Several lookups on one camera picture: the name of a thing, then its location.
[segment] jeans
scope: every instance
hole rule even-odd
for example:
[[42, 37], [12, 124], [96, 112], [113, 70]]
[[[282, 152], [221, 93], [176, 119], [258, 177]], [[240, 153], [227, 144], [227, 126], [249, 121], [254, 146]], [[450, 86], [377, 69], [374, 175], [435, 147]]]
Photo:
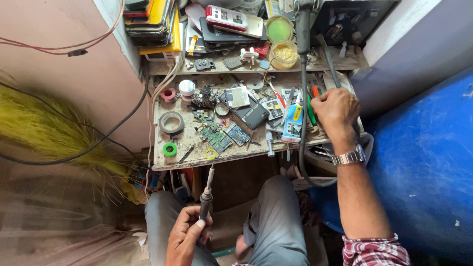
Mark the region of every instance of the jeans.
[[[170, 192], [153, 193], [146, 203], [148, 247], [152, 266], [166, 260], [167, 239], [184, 205]], [[245, 244], [254, 246], [248, 263], [256, 266], [308, 266], [299, 205], [285, 176], [268, 179], [243, 225]], [[210, 251], [195, 248], [192, 266], [219, 265]]]

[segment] wristwatch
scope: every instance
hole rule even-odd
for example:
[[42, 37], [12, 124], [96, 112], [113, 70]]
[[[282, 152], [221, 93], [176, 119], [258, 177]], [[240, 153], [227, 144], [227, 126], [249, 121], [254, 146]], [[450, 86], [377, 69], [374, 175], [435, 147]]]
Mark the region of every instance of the wristwatch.
[[366, 161], [365, 152], [360, 144], [356, 145], [356, 150], [342, 155], [331, 154], [334, 165], [349, 164], [353, 162]]

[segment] mobile phone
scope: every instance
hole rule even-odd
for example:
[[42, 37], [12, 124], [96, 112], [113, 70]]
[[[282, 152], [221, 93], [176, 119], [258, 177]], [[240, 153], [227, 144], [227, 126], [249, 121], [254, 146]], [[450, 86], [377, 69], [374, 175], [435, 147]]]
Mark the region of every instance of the mobile phone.
[[212, 5], [205, 8], [205, 19], [208, 23], [221, 27], [241, 31], [248, 29], [248, 18], [245, 14]]

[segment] solder wire spool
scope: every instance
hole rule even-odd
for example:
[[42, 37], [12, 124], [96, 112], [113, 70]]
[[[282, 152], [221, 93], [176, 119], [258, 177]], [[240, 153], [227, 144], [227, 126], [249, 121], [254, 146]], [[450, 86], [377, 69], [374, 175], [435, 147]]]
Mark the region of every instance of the solder wire spool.
[[159, 128], [167, 135], [178, 135], [184, 130], [184, 119], [178, 112], [165, 112], [159, 118]]
[[176, 91], [173, 88], [166, 88], [161, 91], [161, 98], [167, 103], [175, 103], [177, 101]]
[[163, 153], [166, 156], [174, 156], [177, 153], [177, 146], [172, 142], [168, 142], [163, 146]]

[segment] red wire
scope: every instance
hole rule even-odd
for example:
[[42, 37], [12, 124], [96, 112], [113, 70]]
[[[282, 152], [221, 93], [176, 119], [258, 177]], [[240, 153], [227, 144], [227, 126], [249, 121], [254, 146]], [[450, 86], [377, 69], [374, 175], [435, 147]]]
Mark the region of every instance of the red wire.
[[32, 49], [38, 50], [38, 51], [43, 52], [43, 53], [49, 53], [49, 54], [54, 54], [54, 55], [64, 55], [64, 54], [68, 54], [68, 52], [53, 53], [53, 52], [48, 52], [47, 50], [63, 50], [63, 49], [75, 48], [75, 47], [79, 47], [79, 46], [82, 46], [82, 45], [92, 43], [91, 45], [88, 45], [86, 47], [81, 48], [81, 50], [88, 49], [88, 48], [100, 43], [105, 38], [107, 38], [118, 26], [118, 21], [122, 17], [123, 11], [125, 10], [125, 0], [118, 0], [118, 1], [120, 3], [120, 12], [117, 16], [117, 19], [115, 20], [115, 23], [105, 34], [103, 34], [103, 35], [101, 35], [101, 36], [99, 36], [99, 37], [97, 37], [93, 40], [90, 40], [90, 41], [87, 41], [87, 42], [84, 42], [84, 43], [81, 43], [81, 44], [75, 44], [75, 45], [70, 45], [70, 46], [65, 46], [65, 47], [50, 48], [50, 47], [31, 46], [31, 45], [28, 45], [28, 44], [24, 44], [24, 43], [21, 43], [21, 42], [17, 42], [17, 41], [14, 41], [14, 40], [9, 40], [9, 39], [0, 37], [0, 40], [7, 41], [7, 42], [0, 42], [0, 44], [7, 44], [7, 45], [18, 46], [18, 47], [24, 47], [24, 48], [32, 48]]

